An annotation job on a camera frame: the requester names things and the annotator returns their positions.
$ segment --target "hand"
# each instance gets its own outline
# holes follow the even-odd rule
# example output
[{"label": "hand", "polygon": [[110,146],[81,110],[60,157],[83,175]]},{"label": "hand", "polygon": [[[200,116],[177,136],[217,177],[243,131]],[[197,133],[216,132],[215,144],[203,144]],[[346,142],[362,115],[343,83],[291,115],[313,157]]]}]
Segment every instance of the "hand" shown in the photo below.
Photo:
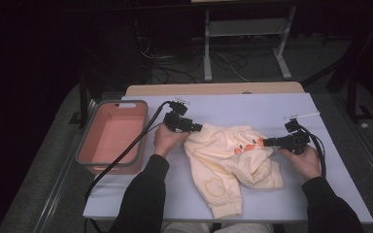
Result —
[{"label": "hand", "polygon": [[321,176],[318,153],[310,146],[306,146],[305,151],[299,155],[281,148],[278,149],[278,152],[289,159],[292,166],[304,178],[305,182]]},{"label": "hand", "polygon": [[154,154],[166,158],[169,151],[171,151],[179,142],[184,141],[189,134],[189,132],[172,132],[165,124],[159,125],[155,131],[155,138],[153,140],[153,144],[155,145]]}]

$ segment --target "black sleeve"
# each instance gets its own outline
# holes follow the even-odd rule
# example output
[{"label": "black sleeve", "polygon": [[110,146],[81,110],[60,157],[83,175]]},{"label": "black sleeve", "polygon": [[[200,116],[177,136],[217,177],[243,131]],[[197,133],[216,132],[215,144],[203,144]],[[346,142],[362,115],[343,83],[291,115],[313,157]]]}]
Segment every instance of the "black sleeve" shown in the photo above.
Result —
[{"label": "black sleeve", "polygon": [[334,193],[325,178],[309,180],[302,190],[308,200],[309,233],[364,232],[354,210]]},{"label": "black sleeve", "polygon": [[144,171],[126,189],[112,232],[160,232],[165,204],[165,177],[169,164],[152,155]]}]

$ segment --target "pink container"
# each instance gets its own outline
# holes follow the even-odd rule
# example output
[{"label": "pink container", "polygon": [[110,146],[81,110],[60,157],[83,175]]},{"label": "pink container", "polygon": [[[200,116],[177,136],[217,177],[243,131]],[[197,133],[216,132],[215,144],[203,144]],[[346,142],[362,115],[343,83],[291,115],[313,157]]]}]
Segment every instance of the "pink container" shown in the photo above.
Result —
[{"label": "pink container", "polygon": [[[85,129],[77,162],[100,174],[138,137],[148,123],[148,104],[142,100],[101,102]],[[146,137],[108,174],[136,174],[141,170]]]}]

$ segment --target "white table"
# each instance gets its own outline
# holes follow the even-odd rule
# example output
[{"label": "white table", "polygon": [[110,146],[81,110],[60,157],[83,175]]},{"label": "white table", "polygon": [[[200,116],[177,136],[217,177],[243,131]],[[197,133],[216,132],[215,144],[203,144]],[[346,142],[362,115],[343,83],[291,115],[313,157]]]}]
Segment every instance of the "white table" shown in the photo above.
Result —
[{"label": "white table", "polygon": [[[125,96],[124,99],[142,99],[149,104],[150,117],[164,101],[182,97],[190,102],[185,117],[196,123],[232,126],[249,124],[268,137],[286,136],[284,117],[315,113],[316,106],[307,93],[225,94],[225,95],[168,95]],[[170,109],[165,107],[156,123],[163,120]],[[327,179],[337,195],[344,198],[356,211],[363,223],[373,222],[354,182],[342,162],[320,116],[300,118],[299,123],[317,135],[326,151]],[[146,143],[144,164],[153,151],[153,131]],[[289,162],[274,152],[271,159],[281,165],[285,187],[255,190],[241,187],[243,214],[217,221],[234,222],[296,222],[307,220],[307,202],[300,186],[303,181]],[[168,156],[171,164],[166,177],[167,197],[164,218],[167,220],[214,221],[211,210],[198,193],[190,173],[184,149],[179,146]],[[128,184],[135,175],[107,175],[92,190],[85,206],[84,216],[94,219],[115,218]]]}]

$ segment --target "dark background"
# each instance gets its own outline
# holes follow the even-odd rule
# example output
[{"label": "dark background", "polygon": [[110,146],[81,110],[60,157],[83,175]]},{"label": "dark background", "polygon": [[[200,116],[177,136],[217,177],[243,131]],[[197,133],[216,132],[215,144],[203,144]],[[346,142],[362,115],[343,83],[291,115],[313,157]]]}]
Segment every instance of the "dark background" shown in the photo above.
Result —
[{"label": "dark background", "polygon": [[[102,91],[105,84],[120,88],[143,83],[148,72],[141,67],[149,64],[137,52],[142,46],[136,40],[137,35],[150,38],[153,47],[187,44],[190,37],[203,35],[202,12],[144,13],[139,34],[133,27],[133,20],[139,15],[70,11],[90,3],[0,1],[0,222],[58,107],[83,74],[92,80],[90,88],[94,92]],[[139,4],[130,1],[98,3]],[[258,14],[257,17],[262,17],[265,12]],[[255,14],[253,11],[214,14],[221,19],[237,16],[253,17]],[[319,33],[327,35],[328,39],[353,38],[365,34],[363,28],[368,30],[372,25],[373,1],[306,1],[297,10],[291,35]],[[373,67],[373,58],[365,59],[363,63],[371,62]],[[364,71],[365,77],[373,72]],[[373,88],[370,80],[363,77],[359,80]]]}]

